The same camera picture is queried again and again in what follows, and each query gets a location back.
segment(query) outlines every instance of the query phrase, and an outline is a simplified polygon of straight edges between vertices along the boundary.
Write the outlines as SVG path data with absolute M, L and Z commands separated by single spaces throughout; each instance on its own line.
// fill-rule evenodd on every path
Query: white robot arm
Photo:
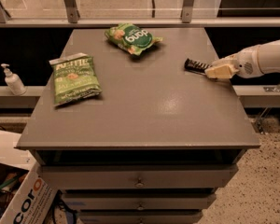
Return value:
M 280 40 L 242 49 L 238 53 L 212 62 L 204 70 L 209 78 L 261 77 L 280 73 Z

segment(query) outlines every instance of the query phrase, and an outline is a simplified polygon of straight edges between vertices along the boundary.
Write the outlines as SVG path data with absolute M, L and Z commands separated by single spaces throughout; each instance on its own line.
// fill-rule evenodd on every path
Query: green snack bag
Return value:
M 147 30 L 141 29 L 131 23 L 121 23 L 117 27 L 111 27 L 105 31 L 105 36 L 121 49 L 137 56 L 143 50 L 162 41 L 162 37 L 154 37 Z
M 53 68 L 56 106 L 98 95 L 102 91 L 94 73 L 92 56 L 79 53 L 49 63 Z

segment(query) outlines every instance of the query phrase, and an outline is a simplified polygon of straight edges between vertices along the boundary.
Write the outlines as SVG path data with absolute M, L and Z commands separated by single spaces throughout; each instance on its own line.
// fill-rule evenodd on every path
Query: pump bottle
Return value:
M 17 74 L 13 74 L 7 67 L 9 64 L 2 63 L 2 68 L 4 69 L 4 73 L 6 74 L 5 81 L 9 86 L 10 90 L 13 92 L 14 95 L 21 95 L 26 92 L 26 87 L 21 82 L 21 79 Z

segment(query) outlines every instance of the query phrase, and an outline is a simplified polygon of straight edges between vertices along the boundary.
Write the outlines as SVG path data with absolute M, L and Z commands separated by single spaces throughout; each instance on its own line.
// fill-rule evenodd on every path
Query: cabinet top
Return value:
M 148 29 L 162 36 L 139 59 L 104 29 L 75 30 L 62 56 L 87 53 L 103 92 L 54 107 L 51 78 L 18 143 L 21 149 L 251 148 L 259 140 L 229 81 L 184 71 L 217 58 L 202 28 Z

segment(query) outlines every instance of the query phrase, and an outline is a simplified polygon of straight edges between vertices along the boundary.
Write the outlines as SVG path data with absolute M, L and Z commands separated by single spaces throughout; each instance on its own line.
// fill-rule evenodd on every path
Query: speckled floor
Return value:
M 280 113 L 267 117 L 263 128 L 260 149 L 244 154 L 239 172 L 217 191 L 200 224 L 280 224 Z

